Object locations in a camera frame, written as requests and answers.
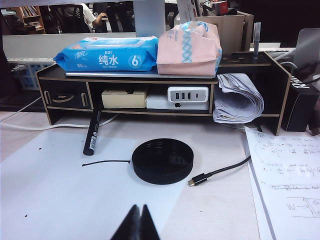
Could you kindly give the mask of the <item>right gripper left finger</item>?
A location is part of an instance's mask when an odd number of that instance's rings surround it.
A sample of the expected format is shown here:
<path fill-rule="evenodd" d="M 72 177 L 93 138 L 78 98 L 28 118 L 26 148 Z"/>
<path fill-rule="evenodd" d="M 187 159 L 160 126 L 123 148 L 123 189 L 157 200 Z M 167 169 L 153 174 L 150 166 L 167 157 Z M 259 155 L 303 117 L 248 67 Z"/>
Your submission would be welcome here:
<path fill-rule="evenodd" d="M 140 209 L 135 204 L 129 210 L 119 227 L 120 240 L 140 239 Z"/>

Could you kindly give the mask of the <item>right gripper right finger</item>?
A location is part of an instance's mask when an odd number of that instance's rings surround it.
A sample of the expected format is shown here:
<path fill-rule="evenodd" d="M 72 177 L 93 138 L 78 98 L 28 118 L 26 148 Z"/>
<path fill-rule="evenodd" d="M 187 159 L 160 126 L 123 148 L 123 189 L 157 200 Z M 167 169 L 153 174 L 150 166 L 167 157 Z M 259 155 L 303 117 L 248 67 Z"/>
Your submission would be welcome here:
<path fill-rule="evenodd" d="M 146 204 L 142 208 L 142 214 L 140 217 L 140 239 L 160 240 L 152 216 Z"/>

